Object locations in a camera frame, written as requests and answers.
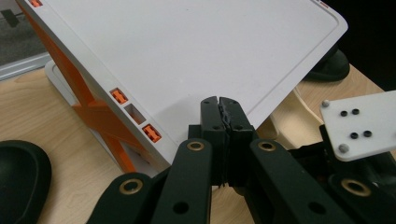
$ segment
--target white mounting plate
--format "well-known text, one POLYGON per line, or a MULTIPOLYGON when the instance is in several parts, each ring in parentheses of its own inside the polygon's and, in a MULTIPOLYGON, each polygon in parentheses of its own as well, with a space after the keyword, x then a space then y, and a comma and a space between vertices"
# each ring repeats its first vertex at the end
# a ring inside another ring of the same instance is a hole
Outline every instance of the white mounting plate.
POLYGON ((332 143, 335 157, 354 161, 396 149, 396 91, 330 101, 321 114, 332 143), (354 115, 352 110, 359 109, 354 115), (364 136, 370 131, 371 136, 364 136), (358 138, 350 135, 356 133, 358 138), (339 146, 347 150, 342 152, 339 146))
POLYGON ((202 100, 238 101, 257 128, 347 30, 319 0, 18 2, 162 164, 200 122, 202 100), (116 88, 146 121, 117 103, 116 88))

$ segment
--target orange connector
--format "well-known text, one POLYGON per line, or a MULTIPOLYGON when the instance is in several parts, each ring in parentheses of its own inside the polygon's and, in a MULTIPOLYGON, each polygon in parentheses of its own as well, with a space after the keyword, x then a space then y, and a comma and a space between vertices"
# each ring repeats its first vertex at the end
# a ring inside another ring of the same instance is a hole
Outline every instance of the orange connector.
POLYGON ((43 4, 40 2, 40 0, 30 0, 30 4, 32 4, 33 7, 43 6, 43 4))
POLYGON ((110 93, 114 97, 114 99, 116 99, 116 101, 120 103, 120 105, 128 101, 126 96, 118 88, 116 88, 114 91, 111 91, 110 93))
POLYGON ((158 140, 161 139, 161 135, 155 130, 154 127, 152 127, 151 124, 146 125, 143 128, 143 132, 148 136, 148 138, 151 140, 151 142, 156 143, 158 140))

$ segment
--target orange port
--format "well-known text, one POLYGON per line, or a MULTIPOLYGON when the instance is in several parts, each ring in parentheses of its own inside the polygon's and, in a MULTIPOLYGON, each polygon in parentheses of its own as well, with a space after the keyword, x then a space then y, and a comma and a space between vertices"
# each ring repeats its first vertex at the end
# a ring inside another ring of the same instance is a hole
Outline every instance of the orange port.
POLYGON ((116 99, 116 101, 120 103, 120 105, 128 101, 126 96, 118 88, 116 88, 114 91, 111 91, 110 93, 114 97, 114 99, 116 99))
POLYGON ((154 129, 154 127, 152 127, 151 124, 146 125, 143 128, 143 132, 145 132, 145 134, 153 143, 156 143, 161 139, 161 135, 157 132, 157 130, 154 129))
POLYGON ((43 4, 40 2, 40 0, 30 0, 30 4, 32 4, 33 7, 43 6, 43 4))

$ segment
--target light wood surface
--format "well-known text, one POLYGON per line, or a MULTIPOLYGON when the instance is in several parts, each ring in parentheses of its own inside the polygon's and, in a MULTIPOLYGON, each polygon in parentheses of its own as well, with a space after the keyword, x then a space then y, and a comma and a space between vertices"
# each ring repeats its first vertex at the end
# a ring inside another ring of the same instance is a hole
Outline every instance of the light wood surface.
MULTIPOLYGON (((319 105, 325 99, 382 91, 354 67, 343 81, 303 81, 297 89, 319 117, 319 105)), ((43 69, 0 82, 0 115, 0 141, 29 141, 49 155, 52 182, 39 223, 85 223, 121 171, 50 84, 43 69)), ((227 187, 213 192, 211 220, 253 222, 243 197, 227 187)))

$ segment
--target white tray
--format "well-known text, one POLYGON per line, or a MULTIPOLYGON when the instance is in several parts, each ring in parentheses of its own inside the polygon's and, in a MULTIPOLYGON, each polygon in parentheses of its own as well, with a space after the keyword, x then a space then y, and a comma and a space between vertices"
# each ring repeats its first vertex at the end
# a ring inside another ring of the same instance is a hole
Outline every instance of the white tray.
POLYGON ((311 0, 19 2, 163 163, 200 122, 202 100, 235 99, 257 128, 347 29, 311 0), (124 105, 110 94, 116 88, 124 105), (147 124, 160 141, 144 134, 147 124))

